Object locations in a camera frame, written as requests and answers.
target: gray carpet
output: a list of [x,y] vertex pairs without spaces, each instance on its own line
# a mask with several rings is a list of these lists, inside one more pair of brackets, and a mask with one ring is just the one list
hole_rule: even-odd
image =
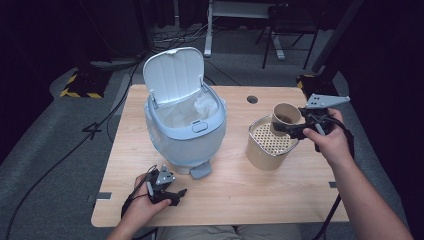
[[[261,69],[265,38],[255,45],[259,31],[221,31],[214,35],[212,56],[205,59],[205,76],[217,85],[290,86],[295,78],[311,73],[310,67],[319,55],[331,31],[319,34],[308,69],[302,70],[306,52],[286,51],[286,60],[279,61],[270,52],[266,69]],[[300,44],[308,44],[307,37]],[[283,39],[283,44],[290,41]],[[183,44],[204,49],[204,38]],[[135,81],[143,82],[142,66]],[[129,70],[114,72],[103,99],[59,97],[73,69],[55,80],[50,88],[53,103],[28,129],[0,166],[0,235],[6,233],[13,210],[20,199],[43,174],[73,149],[87,133],[81,130],[99,123],[117,104],[126,86]],[[341,95],[348,95],[348,86],[341,74],[334,83]],[[356,161],[373,185],[394,211],[405,220],[398,194],[382,169],[367,136],[350,104],[339,107],[346,125],[355,135]],[[59,164],[28,196],[13,223],[10,239],[104,239],[111,228],[91,225],[93,203],[87,197],[99,190],[112,142],[120,120],[117,111],[103,124],[93,140],[86,140]],[[301,224],[303,239],[311,239],[320,223]],[[349,223],[332,223],[327,239],[355,239]]]

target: black cable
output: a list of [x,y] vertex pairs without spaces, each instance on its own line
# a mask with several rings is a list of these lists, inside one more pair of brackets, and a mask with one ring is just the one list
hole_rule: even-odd
[[146,194],[138,195],[137,197],[133,198],[133,201],[136,200],[137,198],[141,198],[141,197],[144,197],[144,196],[147,196],[147,195],[149,195],[149,194],[146,193]]
[[158,231],[158,228],[154,228],[154,229],[152,229],[152,230],[150,230],[150,231],[148,231],[147,233],[145,233],[145,234],[143,234],[143,235],[141,235],[140,237],[137,237],[137,238],[133,238],[133,240],[143,240],[144,238],[146,238],[147,236],[150,236],[150,235],[152,235],[152,233],[157,233],[157,231]]
[[342,200],[342,198],[340,197],[340,194],[337,195],[336,201],[333,203],[333,206],[331,207],[331,210],[328,213],[327,218],[324,221],[324,224],[322,225],[318,234],[313,238],[313,240],[320,239],[322,234],[325,233],[325,230],[327,229],[328,225],[330,224],[331,218],[333,217],[334,213],[336,212],[337,207],[339,206],[339,203],[340,203],[341,200]]
[[[146,53],[146,52],[143,52],[143,54],[142,54],[142,58],[144,58],[145,56],[147,56],[147,53]],[[110,132],[109,132],[109,122],[110,122],[110,120],[112,119],[112,117],[113,117],[113,115],[115,114],[115,112],[116,112],[116,111],[119,109],[119,107],[122,105],[123,100],[126,98],[126,95],[127,95],[126,93],[127,93],[128,89],[129,89],[129,87],[132,85],[132,79],[133,79],[133,77],[134,77],[135,70],[136,70],[136,69],[137,69],[137,67],[139,66],[140,62],[141,62],[141,59],[140,59],[140,61],[138,62],[138,64],[136,65],[136,68],[134,69],[134,71],[133,71],[132,73],[131,73],[131,71],[133,70],[134,66],[132,66],[132,67],[130,68],[130,70],[129,70],[129,72],[128,72],[128,75],[130,75],[130,80],[129,80],[129,82],[128,82],[128,85],[129,85],[129,86],[127,86],[127,89],[126,89],[126,91],[125,91],[125,93],[124,93],[124,95],[123,95],[123,98],[121,98],[121,101],[119,101],[119,103],[117,104],[117,106],[115,106],[115,108],[112,110],[112,111],[113,111],[113,114],[109,116],[109,118],[108,118],[108,120],[107,120],[107,122],[106,122],[106,133],[107,133],[107,136],[108,136],[109,140],[110,140],[112,143],[113,143],[113,139],[112,139],[112,137],[110,136]]]
[[84,6],[84,4],[81,2],[81,0],[78,0],[79,4],[81,5],[82,9],[84,10],[85,14],[87,15],[88,19],[90,20],[90,23],[93,25],[94,29],[96,30],[97,34],[99,35],[100,39],[102,39],[103,43],[113,52],[116,54],[122,56],[122,57],[135,57],[130,55],[122,54],[119,51],[116,51],[114,48],[112,48],[109,43],[106,41],[106,39],[103,37],[103,34],[100,32],[99,28],[97,27],[96,23],[94,22],[93,18],[90,16],[90,13],[88,12],[87,8]]
[[134,76],[135,71],[137,70],[137,67],[140,65],[141,61],[138,62],[138,64],[136,65],[136,67],[134,68],[133,74],[130,77],[130,83],[128,84],[124,96],[121,98],[120,102],[118,103],[118,105],[98,124],[95,125],[94,129],[87,134],[87,136],[85,136],[74,148],[72,148],[64,157],[62,157],[57,163],[55,163],[49,170],[47,170],[32,186],[31,188],[25,193],[25,195],[22,197],[22,199],[20,200],[18,206],[16,206],[15,210],[13,211],[12,217],[9,220],[9,226],[7,227],[7,231],[6,231],[6,237],[5,240],[9,239],[10,236],[10,232],[12,230],[12,225],[13,222],[15,221],[16,215],[19,211],[19,209],[21,208],[22,204],[24,203],[24,201],[27,199],[27,197],[29,196],[29,194],[31,194],[31,192],[35,189],[35,187],[50,173],[52,172],[59,164],[61,164],[63,161],[65,161],[65,159],[67,159],[73,152],[75,152],[89,137],[91,137],[91,135],[96,132],[96,130],[104,123],[107,121],[107,119],[112,116],[119,108],[119,106],[124,102],[126,95],[128,93],[128,90],[131,86],[132,83],[132,77]]
[[177,36],[178,35],[178,33],[180,33],[181,31],[179,31],[176,35],[174,35],[173,37],[171,37],[171,38],[168,38],[168,39],[162,39],[162,40],[158,40],[158,41],[156,41],[155,42],[155,44],[158,44],[159,42],[166,42],[167,40],[169,40],[169,44],[168,44],[168,46],[167,47],[160,47],[160,46],[157,46],[157,45],[155,45],[154,46],[154,49],[155,50],[159,50],[159,51],[166,51],[166,50],[169,50],[169,49],[171,49],[171,48],[178,48],[178,47],[180,47],[182,44],[185,44],[185,43],[192,43],[192,42],[195,42],[195,41],[197,41],[199,38],[201,38],[201,37],[205,37],[206,35],[201,35],[201,36],[199,36],[199,37],[194,37],[197,33],[201,33],[201,32],[203,32],[203,31],[205,31],[205,26],[204,27],[202,27],[202,28],[200,28],[200,29],[198,29],[198,30],[193,30],[193,32],[192,33],[187,33],[188,31],[187,30],[185,30],[185,33],[182,35],[182,36]]
[[[341,121],[339,121],[338,119],[336,119],[334,117],[325,117],[325,120],[329,120],[329,121],[333,122],[334,124],[336,124],[337,126],[339,126],[343,130],[343,132],[346,135],[346,138],[348,140],[350,154],[354,158],[355,157],[355,151],[354,151],[354,148],[353,148],[353,135],[352,135],[352,133],[346,128],[346,126]],[[324,224],[322,225],[318,234],[313,238],[313,240],[320,239],[323,234],[325,236],[325,231],[326,231],[328,225],[330,224],[331,218],[333,217],[334,212],[337,210],[337,207],[339,206],[339,203],[340,203],[341,200],[342,200],[342,198],[340,197],[340,194],[338,194],[336,201],[333,203],[333,206],[331,207],[331,210],[328,213],[327,218],[324,221]]]
[[142,57],[137,57],[133,62],[129,62],[129,63],[112,64],[112,65],[106,65],[106,66],[96,66],[96,65],[93,65],[93,66],[99,69],[100,71],[115,72],[115,71],[121,71],[127,68],[134,67],[135,65],[137,65],[139,61],[141,61],[141,59]]
[[153,33],[153,41],[161,41],[163,39],[168,39],[168,33],[167,32],[157,32],[157,33]]
[[216,83],[212,80],[212,79],[210,79],[209,77],[207,77],[206,75],[204,75],[204,77],[206,78],[206,79],[208,79],[214,86],[216,86]]
[[147,178],[147,174],[150,173],[151,171],[155,170],[157,167],[157,165],[153,165],[149,168],[149,170],[147,170],[146,172],[146,176],[144,176],[144,178],[138,183],[138,185],[134,188],[134,190],[132,191],[132,193],[130,194],[130,198],[131,201],[136,199],[137,197],[134,197],[134,195],[138,192],[138,190],[141,188],[141,185],[143,185],[143,183],[146,181]]
[[217,68],[215,65],[213,65],[212,63],[210,63],[209,61],[204,60],[205,62],[209,63],[212,67],[214,67],[216,70],[218,70],[220,73],[222,73],[224,76],[226,76],[228,79],[230,79],[231,81],[233,81],[235,84],[237,84],[238,86],[241,86],[240,83],[238,83],[236,80],[234,80],[233,78],[231,78],[230,76],[228,76],[226,73],[224,73],[223,71],[221,71],[219,68]]

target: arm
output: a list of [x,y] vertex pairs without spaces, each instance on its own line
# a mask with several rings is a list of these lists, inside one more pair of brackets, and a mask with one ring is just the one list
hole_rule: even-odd
[[[343,121],[339,111],[330,109]],[[336,126],[327,136],[303,131],[315,142],[331,166],[337,189],[358,239],[413,239],[405,225],[357,167],[343,130]]]
[[[141,175],[136,179],[135,186],[141,182],[143,177],[144,175]],[[144,227],[158,212],[162,211],[171,204],[170,199],[153,204],[150,202],[150,199],[146,194],[147,185],[146,183],[143,183],[137,194],[137,196],[141,197],[138,197],[131,202],[118,226],[116,226],[107,237],[108,240],[132,239],[133,235],[140,228]]]

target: paper cup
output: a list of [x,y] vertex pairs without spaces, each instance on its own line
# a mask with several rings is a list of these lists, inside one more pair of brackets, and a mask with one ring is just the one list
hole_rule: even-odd
[[275,130],[273,123],[278,122],[287,125],[294,125],[300,121],[301,117],[302,115],[300,114],[299,109],[295,106],[288,103],[277,104],[272,112],[270,131],[276,136],[284,136],[286,133]]

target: wire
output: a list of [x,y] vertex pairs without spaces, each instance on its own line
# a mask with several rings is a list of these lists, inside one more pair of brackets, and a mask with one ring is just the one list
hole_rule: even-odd
[[[143,59],[143,58],[144,58],[144,57],[146,57],[146,56],[147,56],[147,52],[143,52],[143,53],[142,53],[142,58],[141,58],[141,59]],[[138,67],[138,66],[139,66],[139,64],[141,63],[141,59],[140,59],[140,61],[138,62],[138,64],[135,66],[135,69],[134,69],[134,71],[133,71],[132,73],[131,73],[131,71],[133,70],[134,66],[132,66],[132,67],[130,68],[130,70],[128,71],[128,75],[130,75],[130,81],[128,82],[129,86],[127,86],[127,89],[126,89],[126,91],[125,91],[125,93],[124,93],[124,95],[123,95],[123,98],[126,98],[127,91],[128,91],[128,89],[129,89],[129,87],[130,87],[130,86],[132,86],[132,79],[133,79],[133,77],[134,77],[134,74],[135,74],[135,71],[136,71],[137,67]],[[110,122],[110,120],[112,119],[113,115],[116,113],[116,111],[119,109],[119,107],[122,105],[123,100],[124,100],[124,99],[121,99],[121,101],[119,101],[119,103],[117,104],[117,106],[115,106],[115,108],[112,110],[112,111],[113,111],[113,114],[109,116],[109,118],[108,118],[108,120],[107,120],[107,122],[106,122],[106,133],[107,133],[107,136],[108,136],[109,140],[110,140],[112,143],[113,143],[114,141],[113,141],[112,137],[110,136],[110,132],[109,132],[109,122]]]
[[204,77],[206,78],[206,79],[208,79],[214,86],[216,86],[216,83],[212,80],[212,79],[210,79],[209,77],[207,77],[206,75],[204,75]]
[[129,62],[129,63],[122,63],[122,64],[110,64],[110,65],[95,65],[92,64],[94,67],[96,67],[97,69],[99,69],[100,71],[121,71],[127,68],[132,68],[135,65],[137,65],[137,63],[139,61],[141,61],[142,57],[137,57],[133,62]]
[[134,188],[134,190],[132,191],[132,193],[130,194],[130,198],[131,201],[138,198],[138,197],[134,197],[134,195],[137,193],[137,191],[140,189],[141,185],[143,185],[143,183],[146,181],[147,179],[147,174],[154,171],[156,169],[157,165],[153,165],[149,168],[149,170],[147,170],[146,172],[146,176],[144,176],[143,180],[141,180],[141,182],[138,183],[138,185]]
[[224,73],[223,71],[221,71],[219,68],[217,68],[215,65],[213,65],[211,62],[204,60],[205,62],[209,63],[212,67],[214,67],[216,70],[218,70],[220,73],[222,73],[224,76],[226,76],[228,79],[230,79],[231,81],[233,81],[235,84],[237,84],[238,86],[241,86],[240,83],[238,83],[236,80],[234,80],[233,78],[231,78],[230,76],[228,76],[226,73]]
[[104,123],[106,122],[110,116],[112,116],[119,108],[119,106],[124,102],[124,100],[126,99],[128,90],[132,84],[132,77],[134,76],[135,71],[137,70],[137,67],[140,65],[141,61],[139,61],[136,65],[136,67],[134,68],[134,71],[130,77],[130,81],[129,84],[125,90],[124,96],[121,98],[120,102],[118,103],[118,105],[98,124],[95,125],[94,129],[88,133],[74,148],[72,148],[64,157],[62,157],[57,163],[55,163],[49,170],[47,170],[32,186],[31,188],[25,193],[25,195],[22,197],[22,199],[19,201],[19,204],[16,206],[15,210],[13,211],[12,217],[9,220],[9,226],[7,227],[7,231],[6,231],[6,237],[5,239],[8,240],[9,236],[10,236],[10,232],[12,230],[12,225],[13,222],[15,221],[16,215],[19,211],[19,209],[21,208],[22,204],[25,202],[25,200],[27,199],[27,197],[29,196],[29,194],[31,194],[31,192],[35,189],[35,187],[50,173],[52,172],[58,165],[60,165],[63,161],[65,161],[72,153],[74,153],[89,137],[91,137],[91,135],[96,132],[96,130]]
[[334,202],[333,206],[331,207],[330,212],[327,215],[327,218],[324,221],[324,224],[322,225],[320,231],[318,234],[313,238],[313,240],[318,240],[321,238],[321,236],[325,233],[325,230],[327,229],[328,225],[330,224],[331,218],[334,215],[334,212],[336,212],[337,207],[339,206],[340,201],[342,198],[340,197],[340,194],[337,195],[336,201]]
[[181,31],[178,31],[177,34],[175,34],[171,38],[159,39],[159,40],[155,41],[155,43],[170,42],[167,47],[154,46],[154,49],[155,50],[159,50],[159,51],[166,51],[166,50],[171,49],[172,47],[177,48],[177,47],[181,46],[184,43],[194,42],[194,41],[198,40],[199,38],[206,37],[206,34],[205,35],[198,36],[198,37],[196,37],[196,35],[199,34],[202,31],[205,31],[207,27],[208,27],[208,24],[205,24],[204,26],[202,26],[198,30],[195,30],[195,32],[192,33],[192,34],[190,34],[190,35],[187,33],[188,30],[185,30],[185,34],[183,34],[182,36],[178,36],[177,37],[177,35],[181,32]]
[[88,19],[90,20],[90,23],[93,25],[94,29],[96,30],[97,34],[99,35],[100,39],[102,39],[103,43],[106,44],[106,46],[116,54],[122,56],[122,57],[135,57],[130,56],[126,54],[122,54],[121,52],[115,50],[113,47],[109,45],[109,43],[106,41],[106,39],[103,37],[103,34],[100,32],[99,28],[97,27],[96,23],[94,22],[93,18],[90,16],[90,13],[88,12],[87,8],[84,6],[84,4],[81,2],[81,0],[78,0],[79,4],[81,5],[82,9],[84,10],[85,14],[87,15]]
[[132,201],[136,200],[137,198],[141,198],[141,197],[144,197],[144,196],[147,196],[147,195],[149,195],[149,194],[146,193],[146,194],[138,195],[137,197],[134,197],[132,199]]
[[156,234],[156,233],[157,233],[157,231],[158,231],[158,228],[156,227],[156,228],[154,228],[154,229],[152,229],[152,230],[148,231],[147,233],[145,233],[145,234],[141,235],[140,237],[133,238],[133,240],[143,240],[145,237],[150,236],[150,235],[152,235],[153,233],[155,233],[155,234]]

